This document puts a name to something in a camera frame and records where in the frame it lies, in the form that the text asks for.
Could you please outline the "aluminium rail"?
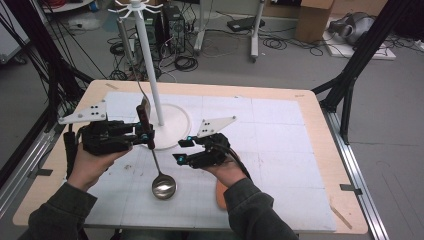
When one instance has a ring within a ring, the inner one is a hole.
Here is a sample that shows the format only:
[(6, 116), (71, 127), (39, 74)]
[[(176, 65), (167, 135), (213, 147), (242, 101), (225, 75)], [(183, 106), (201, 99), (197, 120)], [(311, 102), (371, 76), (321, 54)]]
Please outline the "aluminium rail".
[(339, 151), (339, 155), (346, 170), (347, 176), (350, 180), (349, 185), (353, 185), (356, 188), (360, 188), (362, 190), (362, 195), (355, 196), (368, 225), (368, 232), (372, 235), (373, 240), (390, 240), (384, 223), (368, 189), (365, 178), (363, 177), (359, 164), (356, 160), (353, 149), (349, 143), (346, 143), (343, 140), (342, 135), (339, 133), (341, 127), (341, 121), (339, 120), (339, 117), (336, 113), (329, 113), (326, 110), (323, 111), (323, 115)]
[(0, 219), (35, 174), (36, 166), (50, 154), (62, 130), (61, 126), (55, 124), (51, 128), (43, 126), (38, 131), (30, 131), (6, 164), (7, 167), (13, 167), (10, 174), (6, 175), (6, 171), (0, 170), (0, 177), (4, 177), (0, 187)]

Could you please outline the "white round table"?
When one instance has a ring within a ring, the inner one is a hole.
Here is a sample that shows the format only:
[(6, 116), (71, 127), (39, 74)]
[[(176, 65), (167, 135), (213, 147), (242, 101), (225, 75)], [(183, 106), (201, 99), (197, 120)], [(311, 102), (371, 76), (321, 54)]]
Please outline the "white round table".
[(90, 3), (92, 3), (94, 0), (82, 0), (81, 2), (72, 3), (70, 0), (66, 0), (66, 2), (61, 6), (47, 6), (42, 5), (42, 10), (45, 13), (60, 13), (60, 12), (67, 12), (71, 10), (76, 10), (82, 7), (88, 7)]

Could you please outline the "black computer tower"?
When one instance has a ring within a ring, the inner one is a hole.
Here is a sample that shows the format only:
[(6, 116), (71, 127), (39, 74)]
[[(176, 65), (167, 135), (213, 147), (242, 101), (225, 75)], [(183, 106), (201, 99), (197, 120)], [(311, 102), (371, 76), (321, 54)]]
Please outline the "black computer tower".
[(165, 38), (171, 52), (185, 51), (185, 19), (178, 6), (164, 5), (163, 23)]

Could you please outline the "person's right hand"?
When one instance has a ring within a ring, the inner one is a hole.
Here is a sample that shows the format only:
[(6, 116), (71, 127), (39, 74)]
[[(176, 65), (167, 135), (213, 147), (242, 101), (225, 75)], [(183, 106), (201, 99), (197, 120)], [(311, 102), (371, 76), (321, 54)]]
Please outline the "person's right hand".
[(231, 157), (228, 157), (221, 165), (205, 167), (204, 170), (214, 175), (227, 188), (246, 178), (246, 174)]

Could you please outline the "wooden spatula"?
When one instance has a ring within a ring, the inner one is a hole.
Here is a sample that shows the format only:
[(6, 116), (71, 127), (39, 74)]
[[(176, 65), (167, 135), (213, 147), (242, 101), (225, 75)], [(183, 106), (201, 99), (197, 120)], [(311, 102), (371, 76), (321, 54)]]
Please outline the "wooden spatula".
[(220, 181), (216, 182), (216, 202), (219, 208), (226, 210), (227, 206), (226, 206), (226, 202), (225, 202), (225, 197), (224, 197), (224, 193), (227, 190), (227, 187), (222, 184)]

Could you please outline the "cardboard box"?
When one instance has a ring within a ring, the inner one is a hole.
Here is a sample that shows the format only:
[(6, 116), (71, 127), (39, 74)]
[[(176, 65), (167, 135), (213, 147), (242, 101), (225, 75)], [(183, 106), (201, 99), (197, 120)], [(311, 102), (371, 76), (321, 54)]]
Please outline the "cardboard box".
[(334, 0), (301, 0), (295, 38), (313, 43), (322, 38)]

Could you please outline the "black bracket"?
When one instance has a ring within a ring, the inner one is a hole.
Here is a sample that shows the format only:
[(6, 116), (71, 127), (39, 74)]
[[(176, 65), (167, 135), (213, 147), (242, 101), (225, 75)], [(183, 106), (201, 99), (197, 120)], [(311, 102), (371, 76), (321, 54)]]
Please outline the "black bracket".
[(28, 177), (36, 178), (37, 176), (50, 176), (52, 172), (52, 169), (35, 169), (29, 173)]
[(362, 193), (362, 190), (360, 189), (360, 188), (356, 188), (355, 186), (353, 186), (353, 185), (349, 185), (349, 184), (340, 184), (339, 185), (340, 186), (340, 189), (342, 190), (342, 191), (351, 191), (351, 192), (353, 192), (356, 196), (358, 196), (358, 195), (362, 195), (363, 193)]

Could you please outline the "person's left hand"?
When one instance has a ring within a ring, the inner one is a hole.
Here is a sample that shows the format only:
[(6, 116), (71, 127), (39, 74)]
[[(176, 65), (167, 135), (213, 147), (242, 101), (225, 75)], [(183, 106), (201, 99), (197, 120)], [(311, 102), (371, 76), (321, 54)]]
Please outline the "person's left hand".
[(85, 151), (83, 146), (79, 145), (73, 170), (68, 177), (67, 183), (87, 192), (118, 158), (127, 153), (129, 153), (129, 150), (96, 156)]

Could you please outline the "white utensil rack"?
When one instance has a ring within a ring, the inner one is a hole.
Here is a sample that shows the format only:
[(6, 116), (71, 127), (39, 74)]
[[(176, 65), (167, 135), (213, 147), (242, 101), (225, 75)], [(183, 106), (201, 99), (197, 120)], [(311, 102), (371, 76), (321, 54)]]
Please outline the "white utensil rack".
[(130, 0), (129, 4), (124, 4), (119, 0), (115, 0), (115, 3), (121, 6), (121, 9), (115, 10), (115, 13), (123, 13), (120, 20), (126, 19), (130, 15), (135, 17), (136, 29), (139, 35), (151, 90), (151, 97), (149, 98), (151, 113), (149, 121), (155, 129), (156, 149), (167, 150), (175, 147), (179, 140), (189, 134), (191, 121), (184, 109), (174, 104), (162, 103), (160, 100), (143, 12), (147, 11), (152, 14), (158, 14), (161, 5), (152, 6), (148, 2), (149, 0)]

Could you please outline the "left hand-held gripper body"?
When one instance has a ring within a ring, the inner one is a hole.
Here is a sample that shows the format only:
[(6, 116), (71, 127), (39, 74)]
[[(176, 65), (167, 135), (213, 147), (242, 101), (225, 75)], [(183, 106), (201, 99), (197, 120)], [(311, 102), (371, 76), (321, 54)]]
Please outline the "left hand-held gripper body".
[(67, 152), (72, 154), (77, 151), (79, 140), (85, 151), (100, 156), (129, 150), (137, 138), (132, 123), (107, 118), (105, 100), (60, 117), (58, 123), (68, 126), (63, 137)]

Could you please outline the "steel spoon with wooden handle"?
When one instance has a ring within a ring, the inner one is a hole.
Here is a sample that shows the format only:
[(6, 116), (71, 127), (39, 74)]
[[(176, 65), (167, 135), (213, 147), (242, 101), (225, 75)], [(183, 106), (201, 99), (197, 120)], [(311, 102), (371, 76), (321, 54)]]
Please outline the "steel spoon with wooden handle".
[(141, 123), (142, 130), (147, 135), (147, 147), (152, 153), (155, 167), (158, 171), (158, 176), (153, 180), (151, 185), (152, 193), (159, 200), (170, 199), (176, 192), (176, 181), (170, 175), (164, 174), (160, 169), (155, 153), (154, 137), (152, 136), (154, 131), (149, 122), (146, 108), (139, 105), (136, 107), (136, 111)]

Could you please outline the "white cabinet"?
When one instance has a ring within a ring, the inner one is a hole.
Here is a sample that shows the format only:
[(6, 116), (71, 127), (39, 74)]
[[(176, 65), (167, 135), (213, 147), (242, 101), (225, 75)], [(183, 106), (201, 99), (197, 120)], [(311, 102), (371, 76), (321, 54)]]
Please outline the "white cabinet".
[(19, 37), (24, 44), (29, 42), (28, 36), (4, 0), (0, 0), (0, 64), (8, 63), (21, 50), (15, 37)]

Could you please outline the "black metal frame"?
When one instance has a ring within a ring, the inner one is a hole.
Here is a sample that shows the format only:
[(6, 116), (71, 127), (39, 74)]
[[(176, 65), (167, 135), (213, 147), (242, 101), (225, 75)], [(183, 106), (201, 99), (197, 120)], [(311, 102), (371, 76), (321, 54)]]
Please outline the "black metal frame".
[(343, 102), (339, 133), (346, 143), (349, 143), (349, 122), (355, 83), (378, 48), (407, 13), (414, 1), (388, 0), (341, 73), (332, 80), (312, 89), (312, 92), (316, 95), (329, 91), (327, 96), (320, 101), (320, 106), (327, 112), (335, 113), (339, 103)]
[(21, 47), (44, 82), (48, 105), (25, 135), (12, 156), (0, 169), (0, 188), (11, 178), (24, 154), (44, 127), (50, 130), (57, 122), (62, 103), (80, 100), (85, 89), (77, 80), (91, 83), (93, 78), (67, 62), (49, 34), (36, 5), (39, 0), (0, 0), (0, 25)]

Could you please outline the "black flat box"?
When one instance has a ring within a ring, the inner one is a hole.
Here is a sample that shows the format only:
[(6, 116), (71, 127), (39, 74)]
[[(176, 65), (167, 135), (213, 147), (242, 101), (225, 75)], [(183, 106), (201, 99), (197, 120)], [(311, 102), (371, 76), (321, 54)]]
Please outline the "black flat box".
[(228, 21), (227, 26), (233, 32), (254, 30), (256, 26), (256, 18), (247, 17), (243, 19)]

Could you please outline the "white grid mat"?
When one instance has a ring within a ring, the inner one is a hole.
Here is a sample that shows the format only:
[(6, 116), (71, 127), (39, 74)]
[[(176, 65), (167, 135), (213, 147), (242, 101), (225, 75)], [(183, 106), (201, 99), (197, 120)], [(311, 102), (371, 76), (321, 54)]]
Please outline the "white grid mat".
[[(165, 104), (184, 109), (191, 120), (189, 135), (203, 119), (236, 116), (223, 129), (231, 147), (247, 167), (256, 186), (274, 199), (274, 211), (297, 232), (333, 232), (335, 219), (300, 106), (292, 100), (242, 96), (213, 97), (163, 94)], [(120, 158), (91, 188), (98, 198), (89, 227), (226, 230), (227, 213), (216, 202), (211, 174), (180, 166), (176, 145), (156, 150), (161, 171), (177, 184), (167, 200), (151, 190), (158, 176), (152, 153), (136, 146)]]

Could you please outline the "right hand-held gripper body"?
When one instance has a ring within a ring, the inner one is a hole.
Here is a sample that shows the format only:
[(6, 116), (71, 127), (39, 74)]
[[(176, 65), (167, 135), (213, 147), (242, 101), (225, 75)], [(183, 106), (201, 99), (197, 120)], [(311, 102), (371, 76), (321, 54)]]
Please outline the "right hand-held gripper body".
[(230, 143), (221, 130), (235, 122), (236, 116), (203, 119), (195, 136), (191, 136), (194, 145), (201, 145), (204, 150), (187, 155), (187, 162), (194, 169), (220, 165), (230, 151)]

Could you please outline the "grey rounded appliance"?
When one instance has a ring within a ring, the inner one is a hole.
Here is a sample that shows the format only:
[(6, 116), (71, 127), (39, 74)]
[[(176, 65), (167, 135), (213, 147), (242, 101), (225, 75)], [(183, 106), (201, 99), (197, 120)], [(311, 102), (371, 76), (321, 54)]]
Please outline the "grey rounded appliance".
[(349, 45), (356, 45), (374, 24), (374, 18), (364, 12), (347, 13), (329, 23), (328, 32), (336, 33)]

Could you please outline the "white stand leg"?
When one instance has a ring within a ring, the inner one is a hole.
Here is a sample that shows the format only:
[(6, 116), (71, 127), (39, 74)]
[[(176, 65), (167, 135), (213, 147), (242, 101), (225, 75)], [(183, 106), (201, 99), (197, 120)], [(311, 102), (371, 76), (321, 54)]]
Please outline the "white stand leg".
[(202, 50), (203, 40), (206, 32), (206, 0), (199, 0), (199, 27), (193, 46), (194, 53), (199, 56)]
[(256, 62), (259, 56), (259, 28), (261, 24), (261, 18), (265, 7), (265, 0), (259, 0), (257, 13), (254, 20), (254, 28), (251, 33), (251, 52), (250, 59), (253, 63)]

